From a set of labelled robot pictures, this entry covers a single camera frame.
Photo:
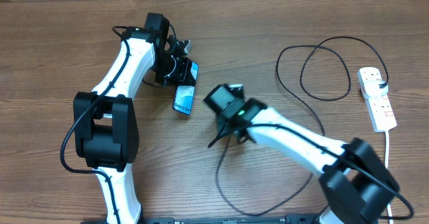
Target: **white power strip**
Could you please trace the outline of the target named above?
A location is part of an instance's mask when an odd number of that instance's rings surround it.
[[[357,72],[357,78],[361,85],[362,95],[367,104],[369,118],[375,132],[385,132],[386,134],[386,150],[384,156],[385,167],[389,166],[389,130],[396,127],[396,119],[390,105],[389,97],[387,97],[388,87],[380,89],[379,85],[384,83],[381,79],[381,73],[377,68],[365,67]],[[390,204],[387,205],[387,215],[391,214]]]
[[[372,85],[368,83],[384,83],[384,81],[381,79],[380,71],[374,67],[365,67],[357,72],[357,78],[359,79],[359,84],[361,85],[362,94],[365,97],[365,103],[367,104],[369,118],[371,119],[374,131],[381,133],[396,127],[397,123],[395,115],[393,114],[387,93],[369,98],[366,94],[371,91],[371,89],[367,89],[368,86],[378,87],[378,84]]]

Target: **extension socket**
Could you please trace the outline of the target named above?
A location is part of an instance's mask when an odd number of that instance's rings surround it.
[[[389,98],[387,97],[387,92],[372,97],[368,97],[366,94],[370,91],[374,92],[372,90],[377,90],[368,89],[369,86],[378,87],[379,84],[384,83],[381,79],[380,71],[374,67],[365,67],[357,72],[357,78],[361,85],[362,94],[365,97],[365,103],[367,104],[369,118],[371,119],[374,131],[379,133],[396,127],[395,115],[393,114]]]

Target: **robotic arm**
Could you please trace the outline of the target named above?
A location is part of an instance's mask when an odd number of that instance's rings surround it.
[[[219,85],[204,102],[217,114],[218,129],[222,129],[215,140],[230,133],[237,139],[248,137],[279,150],[318,177],[329,203],[318,223],[374,224],[394,197],[362,173],[348,180],[345,174],[350,166],[335,156],[352,162],[392,190],[400,189],[368,143],[354,139],[346,144],[315,134],[256,99],[245,101],[241,85]],[[286,215],[286,221],[302,223],[292,219]]]
[[[101,98],[91,114],[84,115],[76,126],[75,142],[78,156],[85,158],[88,167],[110,176],[113,193],[105,177],[97,174],[108,212],[105,223],[118,223],[116,215],[122,224],[142,220],[131,169],[139,146],[133,101],[146,72],[152,69],[156,73],[155,81],[163,87],[177,87],[173,109],[185,114],[191,111],[198,65],[186,57],[192,46],[190,41],[179,42],[176,36],[167,38],[169,27],[170,22],[155,13],[147,15],[144,27],[125,27],[121,50],[106,77],[91,93],[79,92],[74,98],[75,121],[95,99]],[[170,45],[169,50],[165,50],[166,43]],[[123,64],[126,65],[114,87],[101,96]],[[104,117],[112,119],[112,126],[94,123],[94,119]],[[113,207],[112,197],[117,209]]]

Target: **phone screen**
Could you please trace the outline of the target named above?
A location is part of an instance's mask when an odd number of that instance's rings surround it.
[[[192,62],[190,69],[191,75],[196,80],[198,74],[198,65]],[[189,115],[192,110],[192,102],[194,100],[195,87],[193,86],[178,86],[176,96],[174,97],[173,109],[181,113]]]

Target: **black cable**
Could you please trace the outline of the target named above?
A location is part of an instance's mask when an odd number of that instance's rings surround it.
[[[173,31],[173,35],[174,35],[174,43],[173,43],[172,49],[171,49],[170,51],[167,51],[167,53],[169,53],[169,54],[171,54],[171,53],[173,53],[173,52],[174,52],[174,50],[176,49],[176,45],[177,45],[176,30],[174,30],[174,27],[173,27],[173,25],[172,25],[172,24],[170,24],[170,27],[171,27],[171,29],[172,29],[172,31]]]
[[[317,97],[315,97],[315,96],[311,95],[309,92],[307,92],[307,91],[306,91],[306,89],[305,89],[305,87],[304,87],[304,85],[302,84],[302,74],[304,73],[304,68],[306,67],[308,60],[309,60],[309,59],[314,55],[314,53],[315,53],[315,51],[317,50],[317,48],[320,48],[320,46],[321,46],[323,43],[325,43],[325,42],[327,42],[327,41],[329,41],[329,40],[334,40],[334,39],[350,39],[350,40],[357,40],[357,41],[359,41],[359,42],[362,42],[362,43],[366,44],[368,47],[370,47],[370,49],[371,49],[371,50],[373,50],[373,51],[374,51],[374,53],[377,55],[378,59],[380,60],[381,64],[383,65],[384,71],[386,72],[386,81],[385,81],[383,84],[380,84],[380,88],[382,89],[382,88],[385,88],[385,87],[387,86],[387,83],[389,82],[389,73],[387,72],[386,65],[384,64],[384,61],[383,61],[383,59],[381,58],[381,56],[380,56],[380,54],[378,53],[378,51],[377,51],[377,50],[376,50],[376,49],[375,49],[371,44],[369,44],[369,43],[368,43],[368,42],[366,42],[365,40],[361,40],[361,39],[356,38],[356,37],[351,37],[351,36],[335,36],[335,37],[327,38],[326,40],[322,41],[319,45],[317,45],[317,47],[315,47],[315,48],[313,49],[313,51],[310,53],[310,55],[308,55],[308,57],[307,57],[307,59],[306,59],[306,61],[305,61],[304,65],[302,66],[301,76],[300,76],[300,84],[301,84],[302,90],[304,90],[304,91],[307,93],[307,95],[309,95],[309,96],[310,96],[310,97],[312,97],[312,98],[315,98],[315,99],[321,100],[321,101],[333,101],[333,100],[327,100],[327,99],[319,99],[319,98],[317,98]]]
[[[217,190],[219,191],[219,193],[221,194],[221,196],[222,196],[222,199],[226,202],[226,203],[228,203],[228,205],[232,208],[232,209],[234,209],[236,212],[238,212],[238,213],[240,213],[240,214],[242,214],[242,215],[247,215],[247,216],[250,216],[250,217],[258,217],[258,216],[260,216],[260,215],[264,215],[264,214],[267,214],[267,213],[269,213],[270,211],[272,211],[272,210],[274,210],[274,209],[277,209],[278,207],[280,207],[280,206],[282,206],[284,203],[286,203],[286,202],[288,202],[288,201],[290,201],[291,199],[293,199],[294,197],[296,197],[302,190],[304,190],[304,188],[306,188],[307,187],[307,185],[308,185],[308,183],[310,183],[310,181],[311,181],[311,179],[312,179],[312,177],[313,177],[313,174],[311,174],[310,175],[310,177],[308,178],[308,180],[304,183],[304,185],[302,185],[294,194],[292,194],[290,197],[288,197],[286,200],[284,200],[284,201],[282,201],[282,202],[280,202],[280,203],[278,203],[278,204],[276,204],[276,205],[274,205],[273,207],[271,207],[271,208],[269,208],[269,209],[267,209],[267,210],[265,210],[265,211],[262,211],[262,212],[260,212],[260,213],[246,213],[246,212],[244,212],[244,211],[242,211],[242,210],[240,210],[240,209],[238,209],[233,203],[231,203],[229,200],[228,200],[228,198],[223,194],[223,191],[222,191],[222,188],[221,188],[221,186],[220,186],[220,184],[219,184],[219,170],[221,169],[221,165],[222,165],[222,161],[223,161],[223,159],[225,158],[225,155],[227,154],[227,151],[228,151],[228,147],[229,147],[229,142],[230,142],[230,140],[231,140],[231,134],[228,136],[228,140],[227,140],[227,144],[226,144],[226,146],[225,146],[225,148],[224,148],[224,150],[223,150],[223,152],[222,152],[222,156],[221,156],[221,159],[219,160],[219,164],[217,165],[217,168],[216,168],[216,175],[215,175],[215,178],[214,178],[214,181],[216,182],[216,187],[217,187]]]
[[[126,66],[126,64],[128,62],[129,56],[131,55],[127,40],[125,38],[123,38],[122,35],[116,29],[127,29],[127,27],[126,26],[115,26],[115,27],[112,27],[113,32],[115,32],[115,34],[117,34],[121,38],[121,41],[123,41],[125,43],[125,46],[127,47],[127,53],[125,55],[124,62],[122,63],[122,66],[118,70],[118,72],[115,75],[115,77],[113,77],[112,81],[109,82],[109,85],[107,86],[106,90],[104,90],[95,99],[95,101],[93,101],[93,103],[91,103],[91,105],[87,109],[85,109],[85,111],[82,113],[82,115],[73,123],[72,127],[68,130],[68,132],[66,134],[66,137],[64,138],[64,140],[62,142],[62,145],[61,145],[60,160],[61,160],[61,164],[63,165],[63,167],[66,170],[68,170],[69,172],[71,172],[71,173],[78,173],[78,174],[100,174],[101,176],[103,176],[106,179],[106,182],[109,185],[109,191],[110,191],[110,194],[111,194],[112,206],[113,206],[113,214],[116,216],[117,223],[121,224],[121,220],[119,218],[119,213],[118,213],[118,209],[117,209],[117,206],[116,206],[115,195],[113,193],[113,186],[112,186],[112,182],[111,182],[110,177],[106,173],[101,172],[100,170],[77,170],[77,169],[73,169],[73,168],[69,167],[69,165],[67,165],[66,160],[64,158],[64,153],[65,153],[65,150],[66,150],[67,142],[70,139],[71,135],[73,134],[74,130],[76,129],[76,126],[80,123],[80,121],[82,120],[82,118],[86,114],[90,114],[91,113],[90,111],[93,110],[94,107],[97,106],[97,104],[100,102],[100,100],[112,89],[112,87],[114,86],[115,82],[117,81],[117,79],[121,75],[123,69],[125,68],[125,66]]]
[[[236,131],[243,131],[245,129],[248,129],[250,127],[274,127],[276,129],[283,129],[286,130],[288,132],[291,132],[293,134],[295,134],[296,136],[302,138],[303,140],[305,140],[306,142],[308,142],[309,144],[313,145],[315,148],[318,148],[319,150],[321,150],[322,152],[325,152],[329,155],[331,155],[332,157],[335,157],[336,159],[338,159],[340,162],[342,162],[343,164],[345,164],[345,166],[347,166],[348,168],[351,168],[353,170],[356,170],[357,172],[363,174],[365,177],[369,178],[370,180],[372,180],[376,185],[384,188],[385,190],[389,191],[391,194],[393,194],[395,197],[397,197],[405,206],[407,206],[408,210],[410,211],[410,214],[407,216],[402,216],[402,217],[388,217],[388,216],[381,216],[380,219],[386,219],[386,220],[408,220],[411,219],[414,216],[414,209],[411,206],[411,204],[405,199],[405,197],[403,197],[400,193],[398,193],[397,191],[392,190],[388,185],[382,183],[380,180],[378,180],[376,177],[374,177],[372,174],[368,173],[367,171],[365,171],[364,169],[358,167],[356,164],[350,162],[347,159],[344,159],[342,156],[328,150],[327,148],[325,148],[324,146],[321,146],[317,143],[315,143],[314,141],[312,141],[311,139],[307,138],[306,136],[302,135],[301,133],[290,129],[289,127],[283,126],[283,125],[279,125],[279,124],[272,124],[272,123],[258,123],[258,124],[251,124],[251,125],[247,125],[247,126],[243,126],[243,127],[236,127],[235,129],[231,129],[229,131],[226,131],[222,134],[218,134],[210,144],[213,144],[217,141],[219,141],[220,139],[224,138],[225,136],[228,136],[232,133],[235,133]]]
[[[279,63],[280,63],[280,59],[282,58],[282,55],[283,55],[283,53],[286,50],[289,50],[289,49],[292,49],[292,48],[315,48],[315,49],[320,48],[320,49],[323,49],[323,50],[329,50],[330,52],[332,52],[336,56],[338,56],[338,58],[340,59],[341,63],[343,63],[344,69],[345,69],[345,71],[347,73],[347,78],[349,80],[349,87],[347,89],[347,92],[343,96],[341,96],[341,97],[336,97],[336,98],[333,98],[333,99],[321,99],[321,98],[317,98],[319,100],[323,100],[323,101],[336,101],[336,100],[340,100],[340,99],[345,98],[350,93],[350,90],[351,90],[351,78],[350,78],[349,69],[347,68],[347,66],[346,66],[344,60],[341,58],[341,56],[338,53],[336,53],[334,50],[332,50],[330,48],[327,48],[327,47],[324,47],[324,46],[316,46],[316,45],[289,46],[287,48],[284,48],[282,50],[282,52],[280,52],[279,58],[277,59],[277,63],[275,64],[275,74],[277,75],[277,79],[279,80],[279,82],[282,85],[282,87],[285,90],[287,90],[287,92],[289,92],[292,96],[294,96],[297,100],[299,100],[302,104],[304,104],[308,108],[308,110],[310,110],[310,112],[313,114],[314,118],[316,119],[317,123],[319,124],[320,129],[322,130],[322,135],[326,136],[326,132],[324,130],[323,123],[321,122],[321,120],[319,119],[319,117],[317,116],[317,114],[314,112],[314,110],[305,101],[303,101],[299,96],[295,95],[291,90],[289,90],[286,87],[286,85],[283,83],[282,79],[280,78],[280,75],[279,75]]]

